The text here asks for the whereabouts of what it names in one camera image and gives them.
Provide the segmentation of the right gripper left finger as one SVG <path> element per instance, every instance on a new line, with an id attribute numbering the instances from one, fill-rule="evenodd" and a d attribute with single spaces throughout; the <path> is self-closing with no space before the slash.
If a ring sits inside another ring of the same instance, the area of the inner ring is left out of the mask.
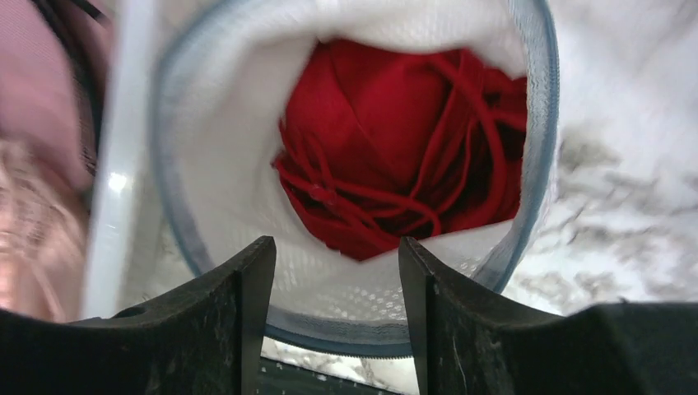
<path id="1" fill-rule="evenodd" d="M 1 314 L 4 394 L 253 394 L 276 263 L 263 236 L 112 318 Z"/>

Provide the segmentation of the red bra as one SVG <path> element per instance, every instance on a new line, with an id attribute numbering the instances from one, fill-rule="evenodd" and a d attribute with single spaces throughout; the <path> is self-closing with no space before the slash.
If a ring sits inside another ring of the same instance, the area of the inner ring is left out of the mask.
<path id="1" fill-rule="evenodd" d="M 366 260 L 404 237 L 469 230 L 519 209 L 527 80 L 468 49 L 315 47 L 274 160 L 307 230 Z"/>

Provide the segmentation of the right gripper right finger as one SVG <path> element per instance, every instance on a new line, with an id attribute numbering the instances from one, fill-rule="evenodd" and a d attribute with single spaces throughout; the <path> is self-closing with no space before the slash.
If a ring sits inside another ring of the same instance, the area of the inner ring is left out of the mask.
<path id="1" fill-rule="evenodd" d="M 569 317 L 488 290 L 414 239 L 398 249 L 422 394 L 694 394 L 694 303 L 596 304 Z"/>

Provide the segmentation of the peach lace bra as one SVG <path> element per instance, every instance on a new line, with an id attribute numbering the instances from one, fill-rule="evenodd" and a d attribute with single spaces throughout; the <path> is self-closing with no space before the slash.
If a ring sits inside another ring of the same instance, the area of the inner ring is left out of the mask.
<path id="1" fill-rule="evenodd" d="M 78 318 L 88 214 L 79 195 L 21 142 L 1 142 L 1 306 Z"/>

